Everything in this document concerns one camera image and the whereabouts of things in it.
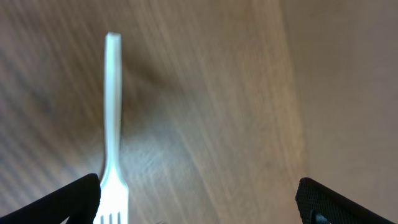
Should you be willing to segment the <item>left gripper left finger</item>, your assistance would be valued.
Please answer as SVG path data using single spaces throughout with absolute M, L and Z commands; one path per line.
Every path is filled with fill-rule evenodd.
M 1 217 L 2 224 L 93 223 L 101 198 L 100 180 L 91 173 L 15 212 Z

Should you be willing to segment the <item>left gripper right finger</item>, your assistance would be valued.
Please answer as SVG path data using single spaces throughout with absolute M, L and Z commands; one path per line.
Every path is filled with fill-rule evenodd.
M 309 177 L 300 179 L 295 201 L 303 224 L 393 224 Z

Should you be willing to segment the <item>white plastic fork long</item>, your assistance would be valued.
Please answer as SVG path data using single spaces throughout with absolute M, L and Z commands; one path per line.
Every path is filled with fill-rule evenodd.
M 129 188 L 120 166 L 122 111 L 122 40 L 109 32 L 104 42 L 104 170 L 94 223 L 128 223 Z

